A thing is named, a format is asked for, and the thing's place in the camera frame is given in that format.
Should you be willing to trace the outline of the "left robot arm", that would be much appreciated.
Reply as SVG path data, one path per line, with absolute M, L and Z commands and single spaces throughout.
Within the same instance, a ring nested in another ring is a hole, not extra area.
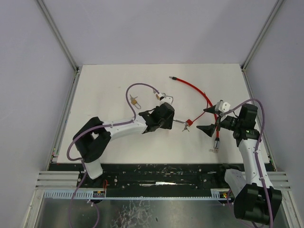
M 84 170 L 94 180 L 103 174 L 99 158 L 108 143 L 118 138 L 134 134 L 145 134 L 157 129 L 172 129 L 175 109 L 167 102 L 154 109 L 140 112 L 134 119 L 122 122 L 102 122 L 98 117 L 91 118 L 73 137 L 68 147 L 73 145 L 81 155 Z

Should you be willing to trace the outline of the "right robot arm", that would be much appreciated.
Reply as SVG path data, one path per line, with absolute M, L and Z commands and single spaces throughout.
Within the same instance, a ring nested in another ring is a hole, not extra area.
M 222 128 L 233 132 L 245 170 L 243 176 L 238 168 L 230 165 L 224 168 L 224 181 L 234 195 L 234 215 L 254 226 L 259 223 L 273 227 L 282 202 L 282 193 L 274 189 L 260 154 L 263 129 L 255 128 L 258 107 L 245 101 L 238 105 L 238 108 L 239 114 L 231 116 L 230 113 L 234 110 L 230 108 L 229 103 L 221 100 L 216 105 L 204 109 L 206 113 L 216 115 L 215 123 L 199 125 L 197 128 L 209 137 Z

